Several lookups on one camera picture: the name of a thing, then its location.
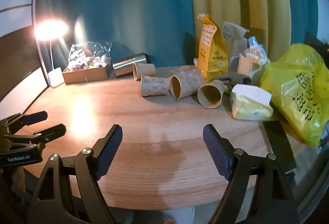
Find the printed paper cup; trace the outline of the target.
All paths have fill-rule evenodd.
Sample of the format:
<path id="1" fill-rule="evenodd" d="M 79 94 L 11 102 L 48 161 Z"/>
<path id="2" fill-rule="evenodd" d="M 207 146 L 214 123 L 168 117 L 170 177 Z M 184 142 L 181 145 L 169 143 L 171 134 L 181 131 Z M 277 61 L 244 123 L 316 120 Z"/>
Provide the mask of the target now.
<path id="1" fill-rule="evenodd" d="M 165 78 L 143 75 L 140 80 L 140 94 L 142 97 L 167 95 L 167 80 Z"/>
<path id="2" fill-rule="evenodd" d="M 194 95 L 206 83 L 197 68 L 185 68 L 177 71 L 170 79 L 169 90 L 175 100 Z"/>

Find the plain paper cup rear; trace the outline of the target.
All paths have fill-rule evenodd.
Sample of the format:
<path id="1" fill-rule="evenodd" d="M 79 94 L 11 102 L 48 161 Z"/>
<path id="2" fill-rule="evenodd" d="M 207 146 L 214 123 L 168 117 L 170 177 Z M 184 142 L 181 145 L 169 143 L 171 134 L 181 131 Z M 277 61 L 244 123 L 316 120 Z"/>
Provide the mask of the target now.
<path id="1" fill-rule="evenodd" d="M 133 78 L 140 80 L 142 76 L 154 76 L 156 68 L 153 64 L 134 63 L 133 64 Z"/>

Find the plain paper cup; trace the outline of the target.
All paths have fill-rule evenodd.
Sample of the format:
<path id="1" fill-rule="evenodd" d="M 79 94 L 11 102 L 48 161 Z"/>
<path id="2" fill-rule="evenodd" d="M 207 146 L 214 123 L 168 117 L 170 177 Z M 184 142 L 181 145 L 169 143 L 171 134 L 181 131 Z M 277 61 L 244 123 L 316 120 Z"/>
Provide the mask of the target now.
<path id="1" fill-rule="evenodd" d="M 220 80 L 213 80 L 198 89 L 197 98 L 203 107 L 213 109 L 221 104 L 223 93 L 223 82 Z"/>
<path id="2" fill-rule="evenodd" d="M 142 76 L 154 76 L 156 68 L 153 64 L 134 63 L 133 64 L 133 78 L 140 80 Z"/>

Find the plain paper cup right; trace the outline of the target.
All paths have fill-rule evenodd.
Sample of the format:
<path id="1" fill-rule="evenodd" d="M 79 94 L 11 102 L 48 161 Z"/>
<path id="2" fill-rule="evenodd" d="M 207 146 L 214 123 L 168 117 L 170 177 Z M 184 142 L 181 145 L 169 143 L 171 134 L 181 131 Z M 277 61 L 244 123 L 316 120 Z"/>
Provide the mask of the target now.
<path id="1" fill-rule="evenodd" d="M 213 109 L 221 104 L 223 93 L 223 82 L 220 80 L 213 80 L 198 89 L 197 98 L 203 107 Z"/>

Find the brown cardboard box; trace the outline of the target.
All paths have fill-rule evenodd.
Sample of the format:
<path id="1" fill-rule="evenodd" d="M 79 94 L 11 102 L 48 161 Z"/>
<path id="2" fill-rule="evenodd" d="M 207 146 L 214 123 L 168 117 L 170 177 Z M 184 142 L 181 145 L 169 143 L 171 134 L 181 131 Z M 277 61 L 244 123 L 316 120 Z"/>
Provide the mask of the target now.
<path id="1" fill-rule="evenodd" d="M 65 84 L 78 84 L 85 82 L 94 82 L 107 80 L 110 76 L 109 64 L 105 67 L 88 68 L 85 70 L 78 70 L 70 72 L 68 68 L 62 73 Z"/>

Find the clear plastic snack bag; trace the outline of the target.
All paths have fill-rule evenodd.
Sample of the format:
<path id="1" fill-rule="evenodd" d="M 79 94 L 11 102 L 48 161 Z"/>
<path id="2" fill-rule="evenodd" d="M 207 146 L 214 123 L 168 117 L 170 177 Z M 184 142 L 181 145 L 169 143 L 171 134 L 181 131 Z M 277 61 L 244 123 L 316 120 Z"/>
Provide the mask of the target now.
<path id="1" fill-rule="evenodd" d="M 111 63 L 111 42 L 104 44 L 86 41 L 72 44 L 69 52 L 67 70 L 69 72 L 103 68 Z"/>

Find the wrapped sandwich package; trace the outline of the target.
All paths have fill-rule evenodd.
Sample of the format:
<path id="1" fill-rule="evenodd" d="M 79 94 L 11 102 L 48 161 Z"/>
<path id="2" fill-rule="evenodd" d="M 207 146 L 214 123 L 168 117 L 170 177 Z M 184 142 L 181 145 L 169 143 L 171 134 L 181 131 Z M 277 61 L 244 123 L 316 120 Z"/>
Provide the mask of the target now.
<path id="1" fill-rule="evenodd" d="M 230 94 L 234 119 L 267 121 L 273 114 L 270 106 L 272 95 L 254 85 L 236 84 Z"/>

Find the stainless steel tumbler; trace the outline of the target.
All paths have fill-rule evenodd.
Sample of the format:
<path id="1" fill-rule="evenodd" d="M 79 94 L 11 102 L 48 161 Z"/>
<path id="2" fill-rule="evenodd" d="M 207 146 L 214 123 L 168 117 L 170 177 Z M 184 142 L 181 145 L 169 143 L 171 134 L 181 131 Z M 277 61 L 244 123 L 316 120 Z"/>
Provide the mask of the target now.
<path id="1" fill-rule="evenodd" d="M 133 73 L 133 65 L 136 63 L 146 64 L 147 56 L 144 53 L 139 53 L 128 57 L 124 60 L 113 64 L 113 71 L 116 78 L 131 75 Z"/>

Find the yellow plastic shopping bag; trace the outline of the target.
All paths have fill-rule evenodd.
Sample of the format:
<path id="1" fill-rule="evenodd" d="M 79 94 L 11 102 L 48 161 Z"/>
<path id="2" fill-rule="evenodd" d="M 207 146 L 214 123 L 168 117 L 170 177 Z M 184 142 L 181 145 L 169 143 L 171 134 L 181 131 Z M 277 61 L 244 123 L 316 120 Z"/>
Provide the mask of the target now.
<path id="1" fill-rule="evenodd" d="M 279 60 L 268 64 L 260 87 L 286 118 L 299 139 L 315 147 L 328 122 L 328 68 L 309 45 L 294 43 Z"/>

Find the clear bag with snacks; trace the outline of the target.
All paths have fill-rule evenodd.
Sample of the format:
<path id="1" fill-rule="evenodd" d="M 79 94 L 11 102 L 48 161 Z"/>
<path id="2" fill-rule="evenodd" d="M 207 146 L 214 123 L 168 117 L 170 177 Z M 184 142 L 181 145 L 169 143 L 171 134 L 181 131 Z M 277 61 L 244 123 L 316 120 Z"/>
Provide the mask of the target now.
<path id="1" fill-rule="evenodd" d="M 270 63 L 262 44 L 259 44 L 255 36 L 247 39 L 248 47 L 244 53 L 239 54 L 237 72 L 253 78 L 257 72 L 261 72 Z"/>

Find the yellow paper food bag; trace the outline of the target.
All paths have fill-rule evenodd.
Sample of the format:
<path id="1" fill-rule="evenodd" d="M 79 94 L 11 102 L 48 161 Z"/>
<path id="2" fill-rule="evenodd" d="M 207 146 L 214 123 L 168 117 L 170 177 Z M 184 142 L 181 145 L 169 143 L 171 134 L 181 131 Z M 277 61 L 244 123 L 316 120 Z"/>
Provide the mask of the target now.
<path id="1" fill-rule="evenodd" d="M 206 14 L 198 14 L 202 23 L 198 47 L 198 68 L 203 77 L 211 81 L 215 76 L 228 72 L 228 54 L 220 28 Z"/>

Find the grey paper bag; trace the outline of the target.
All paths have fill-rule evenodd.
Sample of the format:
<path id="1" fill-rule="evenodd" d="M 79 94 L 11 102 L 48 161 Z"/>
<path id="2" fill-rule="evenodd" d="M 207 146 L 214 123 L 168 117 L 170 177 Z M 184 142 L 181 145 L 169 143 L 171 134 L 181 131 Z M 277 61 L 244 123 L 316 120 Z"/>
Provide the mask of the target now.
<path id="1" fill-rule="evenodd" d="M 224 22 L 221 28 L 222 36 L 227 48 L 229 71 L 236 72 L 239 55 L 247 49 L 245 35 L 249 30 L 231 22 Z"/>

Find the teal curtain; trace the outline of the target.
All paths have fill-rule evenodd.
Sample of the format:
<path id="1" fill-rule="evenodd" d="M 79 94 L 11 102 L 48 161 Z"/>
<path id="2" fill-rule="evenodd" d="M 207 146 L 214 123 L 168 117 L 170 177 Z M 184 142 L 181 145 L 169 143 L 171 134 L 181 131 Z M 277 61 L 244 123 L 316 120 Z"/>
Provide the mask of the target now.
<path id="1" fill-rule="evenodd" d="M 34 23 L 60 20 L 68 32 L 40 42 L 46 70 L 65 68 L 72 44 L 111 45 L 115 62 L 145 53 L 157 67 L 193 63 L 192 0 L 34 0 Z"/>

